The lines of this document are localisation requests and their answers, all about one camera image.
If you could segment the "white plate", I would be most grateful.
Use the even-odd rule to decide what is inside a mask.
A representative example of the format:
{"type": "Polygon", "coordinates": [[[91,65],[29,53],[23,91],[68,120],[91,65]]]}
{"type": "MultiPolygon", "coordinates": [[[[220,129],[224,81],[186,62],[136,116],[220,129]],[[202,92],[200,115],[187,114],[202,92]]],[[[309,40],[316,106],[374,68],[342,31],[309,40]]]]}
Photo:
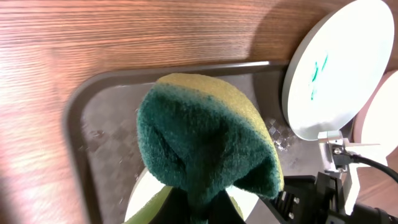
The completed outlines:
{"type": "Polygon", "coordinates": [[[389,155],[397,148],[397,71],[384,74],[375,91],[356,115],[353,139],[380,144],[389,155]]]}
{"type": "Polygon", "coordinates": [[[394,43],[394,18],[381,0],[353,1],[320,20],[287,69],[282,111],[303,140],[349,123],[376,89],[394,43]]]}
{"type": "MultiPolygon", "coordinates": [[[[170,187],[166,187],[163,183],[159,182],[147,168],[136,176],[136,183],[131,192],[129,203],[127,205],[127,211],[124,218],[124,222],[137,215],[140,210],[144,210],[144,207],[150,202],[151,199],[155,199],[156,196],[160,196],[160,192],[170,190],[170,187]]],[[[255,194],[249,193],[245,190],[241,190],[234,186],[229,186],[226,191],[234,204],[236,211],[239,213],[241,218],[246,221],[248,216],[251,214],[259,197],[255,194]]]]}

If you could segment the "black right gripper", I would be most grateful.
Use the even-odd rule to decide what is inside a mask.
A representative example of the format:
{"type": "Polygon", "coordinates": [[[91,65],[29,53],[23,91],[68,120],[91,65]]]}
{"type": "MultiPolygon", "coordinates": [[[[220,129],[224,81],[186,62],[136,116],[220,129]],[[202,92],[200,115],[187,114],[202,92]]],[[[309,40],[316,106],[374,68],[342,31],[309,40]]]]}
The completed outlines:
{"type": "Polygon", "coordinates": [[[275,199],[261,199],[279,223],[397,223],[397,217],[386,211],[356,201],[359,167],[376,168],[397,180],[386,157],[374,156],[380,146],[350,142],[341,131],[320,132],[318,143],[323,172],[286,176],[284,189],[275,199]]]}

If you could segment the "green yellow sponge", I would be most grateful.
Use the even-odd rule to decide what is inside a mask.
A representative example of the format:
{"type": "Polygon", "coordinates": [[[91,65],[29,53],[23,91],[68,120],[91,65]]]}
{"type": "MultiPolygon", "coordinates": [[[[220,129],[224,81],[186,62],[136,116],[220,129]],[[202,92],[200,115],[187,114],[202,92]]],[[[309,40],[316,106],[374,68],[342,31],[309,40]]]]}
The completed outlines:
{"type": "Polygon", "coordinates": [[[192,223],[208,223],[211,201],[229,186],[267,198],[284,188],[272,138],[235,86],[199,74],[158,79],[137,112],[142,160],[161,183],[187,194],[192,223]]]}

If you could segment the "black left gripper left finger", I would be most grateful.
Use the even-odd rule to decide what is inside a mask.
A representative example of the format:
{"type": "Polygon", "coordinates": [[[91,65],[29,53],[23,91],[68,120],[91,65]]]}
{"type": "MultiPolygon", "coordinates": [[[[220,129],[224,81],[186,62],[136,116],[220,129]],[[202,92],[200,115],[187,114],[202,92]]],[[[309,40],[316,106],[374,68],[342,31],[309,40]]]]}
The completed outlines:
{"type": "Polygon", "coordinates": [[[191,210],[187,193],[172,188],[165,202],[149,224],[190,224],[191,210]]]}

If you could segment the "large dark serving tray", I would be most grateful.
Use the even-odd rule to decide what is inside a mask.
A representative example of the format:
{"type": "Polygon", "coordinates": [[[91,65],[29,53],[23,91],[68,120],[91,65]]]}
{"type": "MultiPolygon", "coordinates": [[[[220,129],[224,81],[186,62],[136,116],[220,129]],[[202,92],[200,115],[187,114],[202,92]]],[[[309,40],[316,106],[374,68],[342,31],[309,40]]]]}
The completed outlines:
{"type": "Polygon", "coordinates": [[[137,145],[136,112],[153,83],[171,73],[218,77],[243,92],[260,112],[285,175],[322,169],[318,143],[298,138],[281,108],[287,62],[248,62],[121,70],[96,75],[72,94],[63,132],[84,205],[86,223],[122,223],[144,170],[137,145]]]}

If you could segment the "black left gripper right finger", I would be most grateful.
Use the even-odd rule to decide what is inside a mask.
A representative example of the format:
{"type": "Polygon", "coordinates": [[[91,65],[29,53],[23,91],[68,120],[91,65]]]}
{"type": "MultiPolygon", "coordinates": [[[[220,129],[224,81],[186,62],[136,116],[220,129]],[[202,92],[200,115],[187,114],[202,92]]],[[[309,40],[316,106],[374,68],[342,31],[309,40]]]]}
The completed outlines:
{"type": "Polygon", "coordinates": [[[246,224],[225,190],[220,191],[211,202],[211,224],[246,224]]]}

